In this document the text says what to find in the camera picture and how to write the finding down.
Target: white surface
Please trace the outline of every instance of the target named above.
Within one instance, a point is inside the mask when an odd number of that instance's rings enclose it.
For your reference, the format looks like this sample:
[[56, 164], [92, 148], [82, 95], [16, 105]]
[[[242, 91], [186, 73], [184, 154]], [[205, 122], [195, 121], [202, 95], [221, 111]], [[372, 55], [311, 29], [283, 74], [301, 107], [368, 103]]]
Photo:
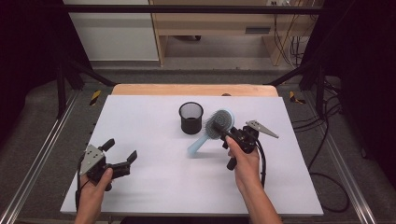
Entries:
[[[114, 138], [108, 163], [119, 163], [137, 150], [131, 174], [116, 179], [105, 194], [102, 211], [114, 215], [245, 215], [248, 213], [226, 168], [228, 150], [208, 140], [189, 159], [187, 147], [202, 133], [184, 134], [179, 107], [194, 101], [204, 108], [203, 120], [221, 108], [235, 115], [234, 127], [256, 119], [279, 135], [260, 134], [267, 160], [265, 190], [282, 215], [322, 215], [312, 181], [298, 147], [282, 98], [224, 96], [108, 96], [90, 144]], [[75, 213], [76, 179], [61, 212]]]
[[[148, 5], [147, 0], [64, 0], [80, 5]], [[90, 61], [158, 61], [149, 13], [70, 13]]]

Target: black mesh cup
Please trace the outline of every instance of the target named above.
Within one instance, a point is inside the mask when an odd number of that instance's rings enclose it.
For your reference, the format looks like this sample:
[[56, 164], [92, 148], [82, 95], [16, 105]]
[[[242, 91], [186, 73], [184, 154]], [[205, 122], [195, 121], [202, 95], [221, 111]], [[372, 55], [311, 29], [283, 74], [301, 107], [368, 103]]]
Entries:
[[178, 110], [181, 117], [181, 130], [187, 134], [196, 134], [202, 129], [204, 110], [195, 102], [187, 102]]

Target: hair brush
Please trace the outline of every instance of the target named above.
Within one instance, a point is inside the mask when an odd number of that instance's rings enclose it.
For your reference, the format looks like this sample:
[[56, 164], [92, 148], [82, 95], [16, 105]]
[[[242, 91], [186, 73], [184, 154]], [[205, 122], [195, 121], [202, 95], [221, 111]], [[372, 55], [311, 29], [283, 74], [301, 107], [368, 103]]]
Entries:
[[223, 131], [230, 131], [234, 123], [233, 113], [229, 109], [220, 109], [205, 122], [204, 135], [187, 148], [191, 156], [198, 151], [207, 139], [220, 139], [220, 133], [214, 127], [215, 122]]

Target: metal frame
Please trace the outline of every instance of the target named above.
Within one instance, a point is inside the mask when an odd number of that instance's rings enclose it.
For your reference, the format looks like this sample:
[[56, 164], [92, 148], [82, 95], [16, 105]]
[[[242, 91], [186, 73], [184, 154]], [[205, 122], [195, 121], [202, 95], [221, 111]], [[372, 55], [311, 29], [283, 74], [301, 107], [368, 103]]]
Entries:
[[[339, 24], [342, 19], [347, 14], [349, 9], [340, 9], [340, 8], [323, 8], [323, 7], [235, 7], [235, 6], [125, 6], [125, 5], [41, 5], [34, 8], [27, 8], [29, 10], [38, 10], [41, 13], [59, 13], [60, 11], [63, 12], [73, 12], [73, 13], [216, 13], [216, 14], [296, 14], [296, 15], [324, 15], [324, 14], [333, 14], [343, 12], [344, 15], [340, 18], [338, 22], [335, 23], [334, 27], [332, 28], [331, 33], [328, 35], [328, 38], [323, 40], [322, 44], [320, 45], [319, 49], [316, 52], [316, 56], [319, 58], [314, 58], [314, 60], [307, 61], [303, 63], [299, 68], [296, 70], [291, 71], [290, 73], [286, 74], [282, 78], [279, 78], [272, 83], [271, 85], [277, 86], [281, 84], [283, 81], [290, 79], [296, 75], [300, 75], [301, 73], [308, 73], [306, 79], [312, 80], [315, 77], [314, 72], [321, 60], [323, 59], [322, 55], [324, 54], [323, 49], [327, 49], [329, 47], [329, 39], [333, 34], [333, 31], [336, 29], [337, 24]], [[65, 53], [64, 49], [54, 48], [54, 54], [58, 55], [59, 53]], [[65, 97], [64, 88], [64, 74], [63, 74], [63, 64], [68, 64], [69, 66], [75, 67], [78, 70], [83, 70], [84, 73], [88, 73], [90, 76], [98, 79], [99, 81], [103, 82], [107, 85], [114, 85], [111, 81], [108, 81], [105, 78], [100, 77], [99, 75], [95, 74], [91, 69], [86, 69], [84, 67], [79, 66], [77, 62], [68, 59], [65, 60], [65, 57], [57, 57], [60, 61], [59, 63], [59, 70], [58, 70], [58, 86], [59, 86], [59, 95], [60, 97]], [[303, 89], [312, 86], [312, 81], [309, 81], [308, 84], [303, 85]], [[73, 108], [73, 104], [77, 98], [77, 93], [72, 97], [71, 105], [67, 108], [63, 108], [65, 113], [62, 115], [63, 111], [61, 111], [60, 106], [60, 113], [58, 117], [62, 116], [60, 119], [57, 119], [54, 127], [49, 134], [48, 139], [44, 143], [43, 147], [41, 148], [40, 152], [38, 153], [31, 169], [29, 170], [28, 174], [24, 178], [20, 188], [18, 189], [17, 193], [15, 194], [12, 202], [7, 207], [7, 210], [3, 213], [0, 219], [0, 223], [13, 223], [21, 208], [30, 193], [38, 175], [44, 165], [50, 151], [62, 130], [62, 127], [67, 119], [68, 115], [70, 114], [71, 109]], [[348, 192], [349, 197], [356, 209], [358, 217], [361, 220], [361, 223], [375, 223], [375, 218], [367, 204], [364, 200], [363, 195], [353, 178], [353, 175], [350, 173], [347, 165], [345, 164], [341, 154], [339, 153], [336, 144], [332, 140], [331, 137], [327, 140], [330, 146], [330, 152], [332, 159], [335, 163], [338, 173], [346, 186], [346, 190]]]

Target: forearm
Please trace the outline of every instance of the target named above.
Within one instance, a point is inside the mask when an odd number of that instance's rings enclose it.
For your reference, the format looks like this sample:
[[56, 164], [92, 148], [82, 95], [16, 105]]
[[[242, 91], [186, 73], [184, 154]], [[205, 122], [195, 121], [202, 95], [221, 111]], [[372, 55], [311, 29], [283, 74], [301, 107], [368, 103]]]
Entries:
[[254, 224], [282, 223], [260, 181], [247, 185], [241, 193]]
[[95, 219], [92, 217], [84, 216], [82, 214], [77, 214], [75, 219], [75, 224], [94, 224]]

